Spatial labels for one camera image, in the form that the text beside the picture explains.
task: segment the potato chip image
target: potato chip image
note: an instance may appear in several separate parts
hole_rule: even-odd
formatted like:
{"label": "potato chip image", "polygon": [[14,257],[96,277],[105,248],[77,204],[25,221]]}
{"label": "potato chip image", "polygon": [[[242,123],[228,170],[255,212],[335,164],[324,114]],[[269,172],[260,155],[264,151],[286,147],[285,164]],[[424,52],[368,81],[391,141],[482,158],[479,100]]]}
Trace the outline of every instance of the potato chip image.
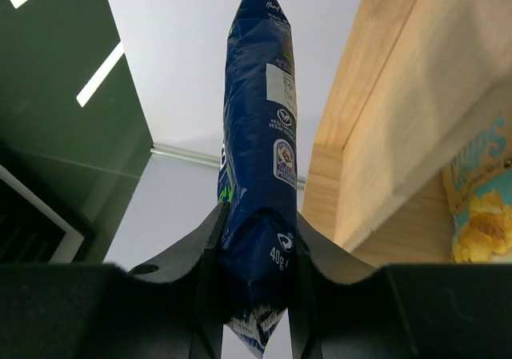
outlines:
{"label": "potato chip image", "polygon": [[484,193],[481,198],[471,195],[470,213],[502,213],[502,207],[502,196],[496,189],[493,189],[490,193]]}
{"label": "potato chip image", "polygon": [[454,247],[454,260],[456,263],[488,261],[493,249],[493,239],[489,235],[470,228],[466,223]]}
{"label": "potato chip image", "polygon": [[470,216],[470,235],[483,233],[492,240],[492,252],[506,253],[512,246],[512,240],[506,230],[506,215],[502,213],[473,213]]}

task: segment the white label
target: white label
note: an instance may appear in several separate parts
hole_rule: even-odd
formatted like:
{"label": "white label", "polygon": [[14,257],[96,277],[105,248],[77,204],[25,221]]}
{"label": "white label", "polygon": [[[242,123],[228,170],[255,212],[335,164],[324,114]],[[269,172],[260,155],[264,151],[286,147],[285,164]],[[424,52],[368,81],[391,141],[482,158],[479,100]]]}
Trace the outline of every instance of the white label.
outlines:
{"label": "white label", "polygon": [[297,120],[297,95],[293,77],[279,67],[266,64],[266,98],[285,106]]}

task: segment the green panel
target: green panel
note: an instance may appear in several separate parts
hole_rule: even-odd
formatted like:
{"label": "green panel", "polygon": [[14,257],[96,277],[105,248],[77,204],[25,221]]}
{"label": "green panel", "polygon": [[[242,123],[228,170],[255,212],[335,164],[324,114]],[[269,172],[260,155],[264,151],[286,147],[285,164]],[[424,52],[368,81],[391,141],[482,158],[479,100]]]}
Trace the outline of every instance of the green panel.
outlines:
{"label": "green panel", "polygon": [[0,0],[0,142],[98,235],[101,260],[150,156],[123,56],[82,108],[76,96],[119,43],[107,0]]}

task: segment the snack bag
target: snack bag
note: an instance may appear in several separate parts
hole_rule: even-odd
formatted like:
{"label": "snack bag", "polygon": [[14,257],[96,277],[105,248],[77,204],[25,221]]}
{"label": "snack bag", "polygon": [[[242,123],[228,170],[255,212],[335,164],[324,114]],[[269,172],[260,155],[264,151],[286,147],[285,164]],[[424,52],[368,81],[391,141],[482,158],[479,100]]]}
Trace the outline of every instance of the snack bag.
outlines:
{"label": "snack bag", "polygon": [[228,326],[262,357],[286,308],[297,229],[297,102],[290,24],[277,0],[242,0],[227,42],[218,200]]}
{"label": "snack bag", "polygon": [[512,110],[468,142],[442,177],[454,215],[454,261],[512,262]]}

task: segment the wooden panel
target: wooden panel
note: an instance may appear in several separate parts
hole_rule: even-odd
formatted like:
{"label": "wooden panel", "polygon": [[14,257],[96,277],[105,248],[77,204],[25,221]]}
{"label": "wooden panel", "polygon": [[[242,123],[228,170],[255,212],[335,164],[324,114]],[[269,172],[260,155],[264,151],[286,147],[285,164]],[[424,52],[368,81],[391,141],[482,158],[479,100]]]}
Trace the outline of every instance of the wooden panel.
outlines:
{"label": "wooden panel", "polygon": [[342,150],[415,0],[362,0],[315,138],[302,214],[334,237]]}
{"label": "wooden panel", "polygon": [[510,104],[511,71],[512,0],[417,0],[344,149],[334,240],[354,249]]}
{"label": "wooden panel", "polygon": [[386,263],[451,262],[454,223],[441,174],[370,235],[352,254],[379,267]]}

